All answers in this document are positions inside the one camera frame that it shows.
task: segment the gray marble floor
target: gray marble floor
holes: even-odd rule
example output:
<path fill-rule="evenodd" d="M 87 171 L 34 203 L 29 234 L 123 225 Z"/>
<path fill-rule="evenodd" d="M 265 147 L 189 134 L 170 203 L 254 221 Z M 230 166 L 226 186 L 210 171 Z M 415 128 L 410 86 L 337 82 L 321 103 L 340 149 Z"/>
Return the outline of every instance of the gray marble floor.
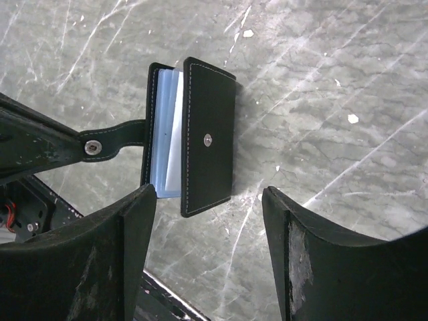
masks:
<path fill-rule="evenodd" d="M 195 56 L 234 73 L 235 196 L 191 219 L 159 201 L 146 268 L 213 320 L 279 320 L 264 187 L 374 237 L 428 224 L 417 2 L 2 0 L 0 91 L 85 130 L 144 117 L 151 62 Z M 125 148 L 40 177 L 89 214 L 138 186 L 141 157 Z"/>

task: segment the screw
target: screw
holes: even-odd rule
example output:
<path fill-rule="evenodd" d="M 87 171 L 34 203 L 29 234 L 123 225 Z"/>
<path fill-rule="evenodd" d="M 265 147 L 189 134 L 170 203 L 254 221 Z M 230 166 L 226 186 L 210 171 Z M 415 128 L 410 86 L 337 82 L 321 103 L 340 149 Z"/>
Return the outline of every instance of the screw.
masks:
<path fill-rule="evenodd" d="M 30 223 L 27 225 L 28 232 L 36 232 L 39 229 L 39 222 Z"/>

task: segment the black metal bracket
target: black metal bracket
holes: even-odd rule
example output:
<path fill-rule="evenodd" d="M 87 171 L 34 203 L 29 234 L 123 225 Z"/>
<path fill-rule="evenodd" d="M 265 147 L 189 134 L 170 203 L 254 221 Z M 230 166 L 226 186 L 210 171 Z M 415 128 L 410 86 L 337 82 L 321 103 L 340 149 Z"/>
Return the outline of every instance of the black metal bracket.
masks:
<path fill-rule="evenodd" d="M 16 233 L 15 241 L 26 241 L 82 217 L 35 176 L 3 185 L 0 207 L 3 223 Z M 13 215 L 13 219 L 7 225 L 9 215 Z"/>

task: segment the blue card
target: blue card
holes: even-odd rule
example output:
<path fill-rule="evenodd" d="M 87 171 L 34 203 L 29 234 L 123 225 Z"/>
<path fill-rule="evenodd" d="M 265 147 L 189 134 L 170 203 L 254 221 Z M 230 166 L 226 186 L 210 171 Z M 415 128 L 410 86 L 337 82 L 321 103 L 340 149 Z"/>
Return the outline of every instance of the blue card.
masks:
<path fill-rule="evenodd" d="M 181 189 L 165 188 L 179 74 L 178 70 L 161 70 L 158 74 L 150 183 L 154 185 L 159 198 L 181 196 Z"/>

